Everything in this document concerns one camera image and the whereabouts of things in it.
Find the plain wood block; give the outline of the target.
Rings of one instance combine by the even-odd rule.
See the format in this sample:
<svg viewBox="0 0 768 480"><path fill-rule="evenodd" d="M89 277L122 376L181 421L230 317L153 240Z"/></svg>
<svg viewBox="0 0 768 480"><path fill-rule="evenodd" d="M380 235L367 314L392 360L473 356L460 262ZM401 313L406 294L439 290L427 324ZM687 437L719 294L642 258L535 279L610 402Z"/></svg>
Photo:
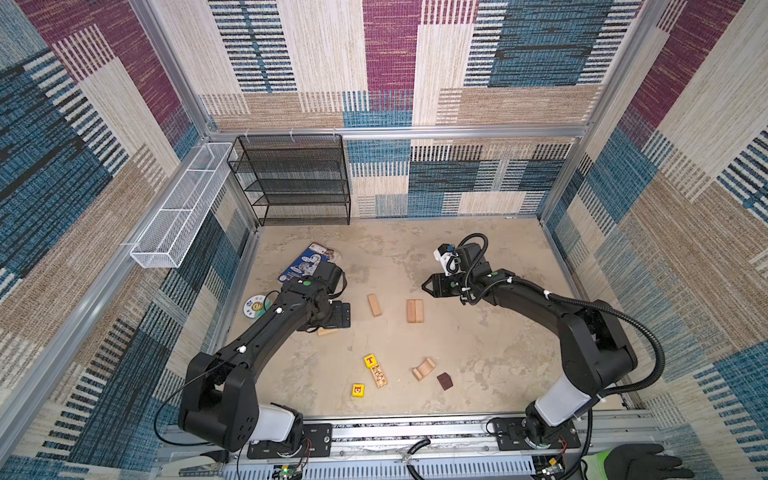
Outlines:
<svg viewBox="0 0 768 480"><path fill-rule="evenodd" d="M371 313L374 317L379 317L383 315L383 309L381 306L381 303L378 299L378 296L376 294L369 294L367 296L368 304L371 309Z"/></svg>

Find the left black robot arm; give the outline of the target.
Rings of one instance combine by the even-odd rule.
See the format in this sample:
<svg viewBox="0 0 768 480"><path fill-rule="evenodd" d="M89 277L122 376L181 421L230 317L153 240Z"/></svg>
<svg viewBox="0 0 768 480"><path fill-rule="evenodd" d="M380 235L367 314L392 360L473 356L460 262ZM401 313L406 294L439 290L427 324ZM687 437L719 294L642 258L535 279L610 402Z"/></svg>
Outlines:
<svg viewBox="0 0 768 480"><path fill-rule="evenodd" d="M274 354L302 327L324 327L332 318L343 270L328 261L309 276L282 285L270 308L244 333L214 354L190 361L181 389L178 426L234 452L257 428L256 382Z"/></svg>

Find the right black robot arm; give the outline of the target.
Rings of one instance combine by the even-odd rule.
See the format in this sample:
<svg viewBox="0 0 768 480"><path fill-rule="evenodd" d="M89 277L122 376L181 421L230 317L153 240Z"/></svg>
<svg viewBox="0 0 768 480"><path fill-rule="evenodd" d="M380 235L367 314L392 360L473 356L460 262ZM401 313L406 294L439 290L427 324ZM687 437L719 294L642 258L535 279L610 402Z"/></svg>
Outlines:
<svg viewBox="0 0 768 480"><path fill-rule="evenodd" d="M475 242L444 243L434 258L441 271L422 284L432 297L510 310L556 338L562 374L527 408L530 426L561 426L597 404L637 367L636 353L609 304L561 297L510 270L494 269Z"/></svg>

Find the black and green gloved hand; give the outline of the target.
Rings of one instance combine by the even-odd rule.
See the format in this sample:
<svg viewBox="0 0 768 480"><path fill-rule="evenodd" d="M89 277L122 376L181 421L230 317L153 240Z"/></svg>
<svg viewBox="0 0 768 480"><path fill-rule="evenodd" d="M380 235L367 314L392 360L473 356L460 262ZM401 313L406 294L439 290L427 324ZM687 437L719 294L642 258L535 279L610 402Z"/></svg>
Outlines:
<svg viewBox="0 0 768 480"><path fill-rule="evenodd" d="M667 455L660 444L620 445L581 461L584 479L693 479L695 473L682 464L679 457Z"/></svg>

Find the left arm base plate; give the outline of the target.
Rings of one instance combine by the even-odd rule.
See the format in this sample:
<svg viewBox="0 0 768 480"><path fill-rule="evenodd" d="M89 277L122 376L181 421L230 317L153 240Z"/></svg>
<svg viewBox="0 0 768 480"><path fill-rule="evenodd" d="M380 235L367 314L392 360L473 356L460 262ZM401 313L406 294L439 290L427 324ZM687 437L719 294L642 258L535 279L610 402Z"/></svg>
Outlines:
<svg viewBox="0 0 768 480"><path fill-rule="evenodd" d="M309 453L310 458L325 458L330 456L332 437L331 423L304 424L296 445L291 440L260 441L249 445L246 456L250 460L266 460L283 457L301 458Z"/></svg>

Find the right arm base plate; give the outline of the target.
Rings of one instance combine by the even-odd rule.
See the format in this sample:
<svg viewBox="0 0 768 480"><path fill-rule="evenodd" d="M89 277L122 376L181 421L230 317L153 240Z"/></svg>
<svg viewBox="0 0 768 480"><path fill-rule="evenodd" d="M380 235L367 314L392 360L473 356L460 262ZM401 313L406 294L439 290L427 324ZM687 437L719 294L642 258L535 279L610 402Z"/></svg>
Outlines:
<svg viewBox="0 0 768 480"><path fill-rule="evenodd" d="M493 417L486 423L486 430L496 438L501 451L562 450L582 446L570 420L550 426L533 417Z"/></svg>

